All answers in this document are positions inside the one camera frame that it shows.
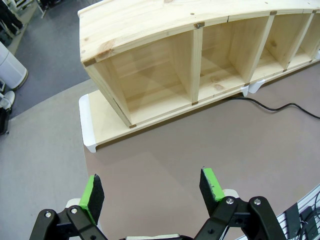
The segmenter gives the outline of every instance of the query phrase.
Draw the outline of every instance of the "screw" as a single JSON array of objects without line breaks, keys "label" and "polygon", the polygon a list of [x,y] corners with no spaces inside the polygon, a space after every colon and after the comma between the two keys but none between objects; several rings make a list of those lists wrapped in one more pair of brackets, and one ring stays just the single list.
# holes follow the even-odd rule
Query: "screw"
[{"label": "screw", "polygon": [[235,202],[235,200],[233,200],[232,198],[227,198],[225,201],[227,204],[233,204]]},{"label": "screw", "polygon": [[259,198],[255,199],[253,202],[255,205],[260,205],[261,204],[261,200]]}]

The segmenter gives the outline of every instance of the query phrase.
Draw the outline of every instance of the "curved wooden top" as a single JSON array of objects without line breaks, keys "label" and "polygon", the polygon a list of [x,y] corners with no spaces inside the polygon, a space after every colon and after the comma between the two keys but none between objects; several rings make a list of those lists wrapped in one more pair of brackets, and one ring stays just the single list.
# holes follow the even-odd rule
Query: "curved wooden top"
[{"label": "curved wooden top", "polygon": [[320,12],[320,0],[104,0],[78,12],[85,67],[168,36],[235,20]]}]

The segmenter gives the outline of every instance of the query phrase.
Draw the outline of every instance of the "wooden bookcase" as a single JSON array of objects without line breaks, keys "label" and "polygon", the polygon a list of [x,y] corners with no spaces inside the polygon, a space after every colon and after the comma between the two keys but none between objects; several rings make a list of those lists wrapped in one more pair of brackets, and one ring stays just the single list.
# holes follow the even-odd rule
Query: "wooden bookcase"
[{"label": "wooden bookcase", "polygon": [[[198,2],[102,1],[78,12],[81,62],[128,130],[317,61],[320,0]],[[90,105],[105,111],[97,99]]]}]

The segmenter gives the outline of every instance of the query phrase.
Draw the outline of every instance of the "green gripper pad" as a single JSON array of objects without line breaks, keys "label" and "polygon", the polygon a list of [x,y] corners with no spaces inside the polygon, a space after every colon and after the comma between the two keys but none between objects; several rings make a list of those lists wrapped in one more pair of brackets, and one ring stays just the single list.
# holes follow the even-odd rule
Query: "green gripper pad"
[{"label": "green gripper pad", "polygon": [[218,202],[225,197],[225,194],[211,168],[201,169],[199,187],[206,209],[211,216],[216,209]]},{"label": "green gripper pad", "polygon": [[94,225],[98,224],[105,194],[100,177],[95,174],[89,177],[79,206],[88,214]]}]

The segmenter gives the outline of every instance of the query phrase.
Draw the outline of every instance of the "wire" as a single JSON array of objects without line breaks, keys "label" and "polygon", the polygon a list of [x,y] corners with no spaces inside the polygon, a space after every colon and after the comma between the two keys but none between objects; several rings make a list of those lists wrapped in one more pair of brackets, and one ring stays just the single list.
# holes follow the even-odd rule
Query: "wire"
[{"label": "wire", "polygon": [[261,102],[258,102],[257,100],[250,98],[250,97],[235,96],[235,97],[227,97],[227,98],[224,98],[223,100],[247,100],[247,101],[254,102],[254,103],[258,104],[259,106],[261,106],[269,111],[273,111],[273,112],[279,112],[279,111],[282,111],[283,109],[286,109],[289,106],[295,106],[298,109],[300,109],[301,111],[305,112],[306,114],[320,120],[320,116],[316,116],[316,115],[312,114],[311,112],[305,110],[304,108],[302,108],[301,106],[299,106],[298,104],[296,104],[294,102],[288,103],[288,104],[281,106],[279,108],[271,108],[266,105],[263,105]]},{"label": "wire", "polygon": [[300,230],[300,233],[299,233],[299,237],[298,237],[298,240],[302,240],[302,237],[303,235],[305,234],[305,229],[308,225],[308,221],[312,218],[312,217],[315,217],[317,216],[319,218],[319,214],[320,214],[320,207],[317,207],[317,199],[318,199],[318,196],[320,194],[320,191],[317,193],[317,195],[315,196],[315,201],[314,201],[314,210],[312,212],[310,212],[310,214],[305,218],[305,220],[303,221],[303,225],[302,225],[302,228]]}]

